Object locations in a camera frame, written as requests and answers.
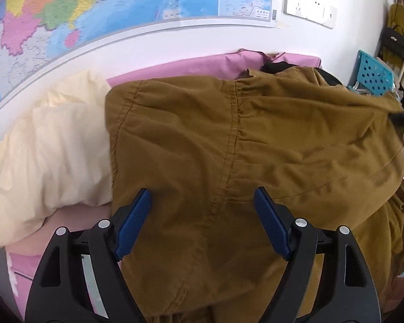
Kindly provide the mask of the teal top basket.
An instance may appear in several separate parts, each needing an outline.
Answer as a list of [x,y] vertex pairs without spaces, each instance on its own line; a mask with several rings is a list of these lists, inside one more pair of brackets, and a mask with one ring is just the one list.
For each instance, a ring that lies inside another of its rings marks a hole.
[[395,90],[392,70],[363,50],[358,51],[353,74],[354,77],[347,88],[355,93],[379,97]]

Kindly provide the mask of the black handbag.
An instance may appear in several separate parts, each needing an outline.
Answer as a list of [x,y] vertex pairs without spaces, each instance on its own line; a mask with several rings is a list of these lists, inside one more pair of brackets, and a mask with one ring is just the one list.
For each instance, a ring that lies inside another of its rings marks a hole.
[[394,28],[384,27],[381,45],[404,61],[404,34],[397,32]]

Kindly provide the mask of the mustard hanging coat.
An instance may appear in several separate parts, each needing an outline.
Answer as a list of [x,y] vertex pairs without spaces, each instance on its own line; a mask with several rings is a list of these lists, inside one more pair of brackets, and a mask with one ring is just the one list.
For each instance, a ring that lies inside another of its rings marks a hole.
[[382,60],[399,69],[404,65],[404,3],[392,4],[382,30]]

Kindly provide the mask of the cream pillow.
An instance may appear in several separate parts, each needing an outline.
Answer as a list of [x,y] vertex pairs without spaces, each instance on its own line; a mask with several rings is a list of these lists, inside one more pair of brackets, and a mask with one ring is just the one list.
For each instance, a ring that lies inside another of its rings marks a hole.
[[112,200],[106,94],[98,73],[75,74],[27,110],[0,142],[0,248],[38,231],[57,209]]

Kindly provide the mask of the black garment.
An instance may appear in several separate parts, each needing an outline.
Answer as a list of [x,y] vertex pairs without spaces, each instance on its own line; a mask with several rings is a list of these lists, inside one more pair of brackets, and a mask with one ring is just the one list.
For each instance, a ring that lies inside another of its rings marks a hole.
[[[278,74],[279,72],[283,72],[292,67],[295,67],[295,65],[289,64],[285,61],[281,61],[279,63],[264,63],[264,65],[262,65],[262,67],[260,68],[260,71],[267,74]],[[334,77],[332,74],[327,73],[323,69],[319,67],[315,67],[313,69],[316,70],[319,75],[325,80],[325,82],[327,82],[327,84],[329,84],[330,86],[342,85],[342,83],[336,77]]]

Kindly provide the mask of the middle white wall socket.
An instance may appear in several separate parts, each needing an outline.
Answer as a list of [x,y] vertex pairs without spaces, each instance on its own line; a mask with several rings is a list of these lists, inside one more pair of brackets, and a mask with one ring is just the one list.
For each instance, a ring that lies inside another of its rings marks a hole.
[[309,0],[307,19],[326,28],[333,28],[333,14],[322,0]]

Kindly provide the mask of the white wall socket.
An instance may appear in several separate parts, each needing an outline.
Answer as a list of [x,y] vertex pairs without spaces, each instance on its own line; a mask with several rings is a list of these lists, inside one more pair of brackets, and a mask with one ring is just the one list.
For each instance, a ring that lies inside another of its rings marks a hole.
[[309,0],[284,0],[284,13],[286,15],[307,19]]
[[307,19],[326,28],[333,28],[333,14],[322,0],[309,0]]

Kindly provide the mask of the left white wall socket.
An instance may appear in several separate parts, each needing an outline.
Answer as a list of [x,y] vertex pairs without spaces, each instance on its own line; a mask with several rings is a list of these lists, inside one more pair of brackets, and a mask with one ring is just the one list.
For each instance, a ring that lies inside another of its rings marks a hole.
[[309,0],[284,0],[284,13],[286,15],[307,19]]

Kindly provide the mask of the colourful wall map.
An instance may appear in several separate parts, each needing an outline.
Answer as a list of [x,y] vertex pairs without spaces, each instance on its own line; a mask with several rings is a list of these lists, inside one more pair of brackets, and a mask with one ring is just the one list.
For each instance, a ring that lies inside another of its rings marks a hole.
[[0,105],[47,64],[111,35],[269,26],[272,14],[272,0],[0,0]]

